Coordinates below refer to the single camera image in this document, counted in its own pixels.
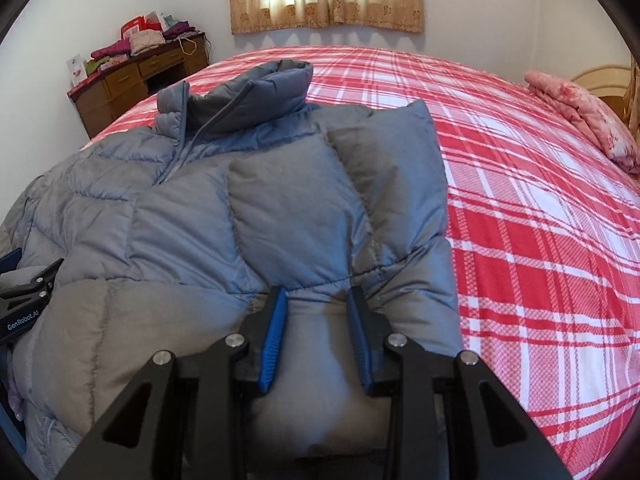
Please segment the grey puffer jacket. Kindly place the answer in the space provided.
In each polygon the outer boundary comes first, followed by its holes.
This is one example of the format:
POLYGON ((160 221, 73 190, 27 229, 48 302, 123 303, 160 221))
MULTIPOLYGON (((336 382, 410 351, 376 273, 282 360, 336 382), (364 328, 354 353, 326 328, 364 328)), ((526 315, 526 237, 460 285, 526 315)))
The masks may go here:
POLYGON ((66 158, 11 207, 2 252, 21 249, 24 268, 60 264, 11 354, 37 477, 61 470, 155 352, 205 350, 274 285, 290 310, 276 381, 253 408, 263 456, 384 446, 390 404, 359 385, 350 288, 425 349, 461 349, 427 106, 310 104, 313 72, 282 60, 205 96, 176 84, 152 126, 66 158))

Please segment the brown wooden desk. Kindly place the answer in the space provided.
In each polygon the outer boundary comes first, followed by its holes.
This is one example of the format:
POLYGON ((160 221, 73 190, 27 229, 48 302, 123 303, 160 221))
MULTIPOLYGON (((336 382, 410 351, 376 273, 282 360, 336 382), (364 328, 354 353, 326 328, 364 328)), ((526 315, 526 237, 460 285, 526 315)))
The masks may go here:
POLYGON ((98 70, 68 92, 89 139, 135 105, 208 65, 204 32, 169 41, 98 70))

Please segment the white greeting card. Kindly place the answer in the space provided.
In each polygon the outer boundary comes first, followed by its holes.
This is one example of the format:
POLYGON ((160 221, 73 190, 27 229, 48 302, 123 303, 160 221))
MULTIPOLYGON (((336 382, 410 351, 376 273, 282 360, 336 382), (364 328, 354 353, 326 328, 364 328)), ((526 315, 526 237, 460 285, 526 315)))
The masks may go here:
POLYGON ((70 84, 76 87, 87 78, 85 60, 80 54, 66 61, 66 67, 70 74, 70 84))

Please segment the green folded garment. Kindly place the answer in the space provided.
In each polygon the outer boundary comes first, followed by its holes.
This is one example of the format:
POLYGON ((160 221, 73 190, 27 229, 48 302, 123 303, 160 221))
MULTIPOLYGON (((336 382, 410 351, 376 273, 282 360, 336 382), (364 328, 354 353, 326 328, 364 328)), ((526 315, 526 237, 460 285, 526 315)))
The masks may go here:
POLYGON ((97 60, 95 60, 94 58, 89 58, 88 60, 85 60, 84 67, 85 67, 86 74, 88 76, 91 76, 92 74, 96 73, 102 65, 110 61, 111 61, 111 58, 109 56, 104 56, 103 58, 98 58, 97 60))

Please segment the red plaid bed sheet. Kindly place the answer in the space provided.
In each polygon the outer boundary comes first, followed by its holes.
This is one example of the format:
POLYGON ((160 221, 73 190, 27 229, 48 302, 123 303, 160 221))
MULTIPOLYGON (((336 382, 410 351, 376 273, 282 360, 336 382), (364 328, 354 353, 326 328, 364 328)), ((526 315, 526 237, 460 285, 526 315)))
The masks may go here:
POLYGON ((590 479, 639 402, 639 189, 545 102, 438 58, 348 47, 241 54, 193 92, 277 58, 314 66, 312 102, 423 100, 449 185, 448 240, 464 342, 590 479))

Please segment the magenta folded garment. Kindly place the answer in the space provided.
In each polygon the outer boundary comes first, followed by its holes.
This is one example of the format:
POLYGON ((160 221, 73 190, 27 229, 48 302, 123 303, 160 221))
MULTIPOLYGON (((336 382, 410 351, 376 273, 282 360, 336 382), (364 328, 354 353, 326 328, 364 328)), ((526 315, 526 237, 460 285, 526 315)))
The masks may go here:
POLYGON ((112 58, 113 56, 129 54, 131 52, 130 40, 128 38, 119 39, 114 42, 114 44, 110 44, 107 47, 103 47, 98 50, 94 50, 91 52, 91 57, 94 60, 100 60, 101 58, 112 58))

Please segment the pink beige folded garment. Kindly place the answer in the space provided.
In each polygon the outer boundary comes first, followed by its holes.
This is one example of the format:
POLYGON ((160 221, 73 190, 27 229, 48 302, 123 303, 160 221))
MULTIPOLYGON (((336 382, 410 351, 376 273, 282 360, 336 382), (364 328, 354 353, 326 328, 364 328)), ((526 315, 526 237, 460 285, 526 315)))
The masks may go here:
POLYGON ((141 32, 134 32, 129 38, 130 53, 132 56, 162 46, 166 42, 160 30, 145 29, 141 32))

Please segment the red cardboard box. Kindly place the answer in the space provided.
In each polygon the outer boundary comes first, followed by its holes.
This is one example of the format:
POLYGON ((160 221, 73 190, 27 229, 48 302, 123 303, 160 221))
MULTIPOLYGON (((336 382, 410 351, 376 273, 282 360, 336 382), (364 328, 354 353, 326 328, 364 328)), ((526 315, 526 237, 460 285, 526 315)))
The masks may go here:
POLYGON ((137 32, 144 30, 163 30, 162 23, 155 12, 146 15, 138 15, 132 18, 120 28, 120 38, 129 39, 137 32))

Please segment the purple folded garment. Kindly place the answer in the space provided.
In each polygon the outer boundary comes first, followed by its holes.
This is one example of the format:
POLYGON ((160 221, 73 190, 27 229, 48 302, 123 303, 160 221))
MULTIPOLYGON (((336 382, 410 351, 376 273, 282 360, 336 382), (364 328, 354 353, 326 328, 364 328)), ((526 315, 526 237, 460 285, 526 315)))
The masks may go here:
POLYGON ((163 31, 163 37, 166 41, 176 40, 180 36, 195 32, 196 28, 192 26, 188 21, 175 22, 175 24, 168 27, 163 31))

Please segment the pink floral folded quilt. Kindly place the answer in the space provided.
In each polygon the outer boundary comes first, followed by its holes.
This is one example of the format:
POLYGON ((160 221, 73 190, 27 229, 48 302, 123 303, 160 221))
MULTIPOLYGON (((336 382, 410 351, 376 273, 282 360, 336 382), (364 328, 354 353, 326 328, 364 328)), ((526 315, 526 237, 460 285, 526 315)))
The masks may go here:
POLYGON ((639 174, 639 148, 623 121, 605 102, 574 81, 530 70, 528 88, 568 120, 626 174, 639 174))

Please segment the wooden headboard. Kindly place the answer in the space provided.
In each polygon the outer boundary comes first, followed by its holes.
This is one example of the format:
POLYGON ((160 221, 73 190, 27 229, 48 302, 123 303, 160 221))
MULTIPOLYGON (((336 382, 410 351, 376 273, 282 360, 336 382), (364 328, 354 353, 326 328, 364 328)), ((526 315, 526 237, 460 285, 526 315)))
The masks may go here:
POLYGON ((600 98, 639 139, 639 65, 602 65, 590 68, 573 79, 600 98))

